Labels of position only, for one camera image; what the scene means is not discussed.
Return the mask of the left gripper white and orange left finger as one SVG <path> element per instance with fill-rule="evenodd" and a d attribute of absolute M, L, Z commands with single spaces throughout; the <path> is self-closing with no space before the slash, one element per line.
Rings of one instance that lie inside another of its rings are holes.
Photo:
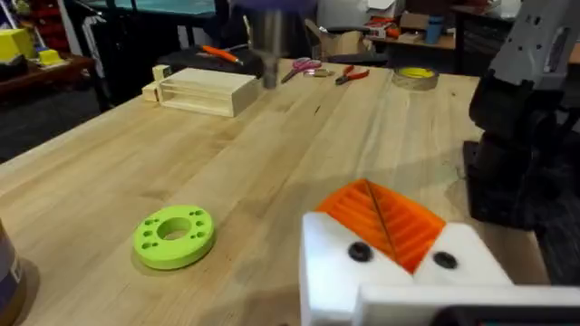
<path fill-rule="evenodd" d="M 380 207 L 382 188 L 358 179 L 334 191 L 302 217 L 299 261 L 303 325 L 350 325 L 365 284 L 409 284 L 413 264 L 403 261 Z"/>

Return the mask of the left gripper white and orange right finger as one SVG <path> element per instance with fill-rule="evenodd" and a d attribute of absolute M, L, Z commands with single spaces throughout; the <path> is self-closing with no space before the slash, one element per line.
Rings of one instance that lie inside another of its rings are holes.
<path fill-rule="evenodd" d="M 510 286 L 507 272 L 475 229 L 447 222 L 426 207 L 371 181 L 386 254 L 417 284 Z"/>

